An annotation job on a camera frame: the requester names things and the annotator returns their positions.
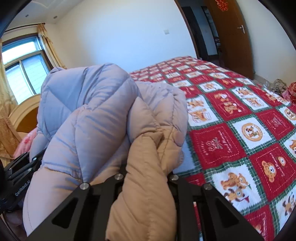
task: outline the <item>metal screw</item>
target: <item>metal screw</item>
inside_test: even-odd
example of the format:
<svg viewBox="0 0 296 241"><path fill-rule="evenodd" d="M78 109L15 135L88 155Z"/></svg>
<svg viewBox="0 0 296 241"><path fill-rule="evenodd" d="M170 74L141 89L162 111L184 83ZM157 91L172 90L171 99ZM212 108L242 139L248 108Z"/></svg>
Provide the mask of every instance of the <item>metal screw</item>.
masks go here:
<svg viewBox="0 0 296 241"><path fill-rule="evenodd" d="M114 177L115 177L116 180L123 179L123 175L121 173L116 174Z"/></svg>
<svg viewBox="0 0 296 241"><path fill-rule="evenodd" d="M82 190L86 190L86 189L89 188L89 184L88 184L88 183L81 183L79 187L80 187L80 189L82 189Z"/></svg>
<svg viewBox="0 0 296 241"><path fill-rule="evenodd" d="M170 180L171 181L176 181L176 180L178 180L179 179L179 176L178 175L171 175L170 176Z"/></svg>
<svg viewBox="0 0 296 241"><path fill-rule="evenodd" d="M206 183L206 184L204 184L204 189L205 190L212 190L213 186L210 183Z"/></svg>

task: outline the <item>ceiling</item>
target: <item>ceiling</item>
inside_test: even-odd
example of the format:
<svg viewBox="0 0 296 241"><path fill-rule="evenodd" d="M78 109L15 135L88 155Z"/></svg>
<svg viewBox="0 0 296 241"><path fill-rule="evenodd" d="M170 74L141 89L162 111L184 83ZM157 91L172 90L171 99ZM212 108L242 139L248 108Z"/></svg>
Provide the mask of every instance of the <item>ceiling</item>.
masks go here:
<svg viewBox="0 0 296 241"><path fill-rule="evenodd" d="M13 19L7 29L31 23L56 23L83 0L35 0L31 1Z"/></svg>

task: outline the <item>window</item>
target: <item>window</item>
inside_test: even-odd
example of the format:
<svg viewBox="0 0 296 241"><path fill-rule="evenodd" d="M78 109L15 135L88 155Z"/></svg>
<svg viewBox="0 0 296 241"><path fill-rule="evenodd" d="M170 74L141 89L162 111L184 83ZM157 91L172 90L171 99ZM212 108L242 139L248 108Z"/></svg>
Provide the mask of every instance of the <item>window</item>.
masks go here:
<svg viewBox="0 0 296 241"><path fill-rule="evenodd" d="M9 43L2 51L8 83L18 104L39 94L50 65L38 38L30 37Z"/></svg>

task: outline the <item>pink pillow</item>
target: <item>pink pillow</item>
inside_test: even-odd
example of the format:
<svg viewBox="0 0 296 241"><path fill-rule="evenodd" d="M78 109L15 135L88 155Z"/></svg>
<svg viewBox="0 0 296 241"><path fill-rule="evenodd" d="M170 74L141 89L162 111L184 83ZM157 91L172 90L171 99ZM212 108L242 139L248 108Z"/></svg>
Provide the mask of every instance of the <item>pink pillow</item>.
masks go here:
<svg viewBox="0 0 296 241"><path fill-rule="evenodd" d="M21 154L30 151L32 142L34 138L37 136L37 127L32 130L24 139L22 139L21 143L17 146L13 154L13 158L17 158Z"/></svg>

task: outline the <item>bedspread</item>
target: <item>bedspread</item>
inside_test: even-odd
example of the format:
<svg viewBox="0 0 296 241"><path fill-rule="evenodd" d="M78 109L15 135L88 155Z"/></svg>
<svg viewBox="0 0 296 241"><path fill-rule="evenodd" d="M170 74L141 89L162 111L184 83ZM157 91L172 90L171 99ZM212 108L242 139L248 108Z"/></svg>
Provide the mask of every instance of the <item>bedspread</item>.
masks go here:
<svg viewBox="0 0 296 241"><path fill-rule="evenodd" d="M211 182L265 241L273 240L295 207L296 105L189 56L130 75L184 91L185 158L174 172L197 185Z"/></svg>

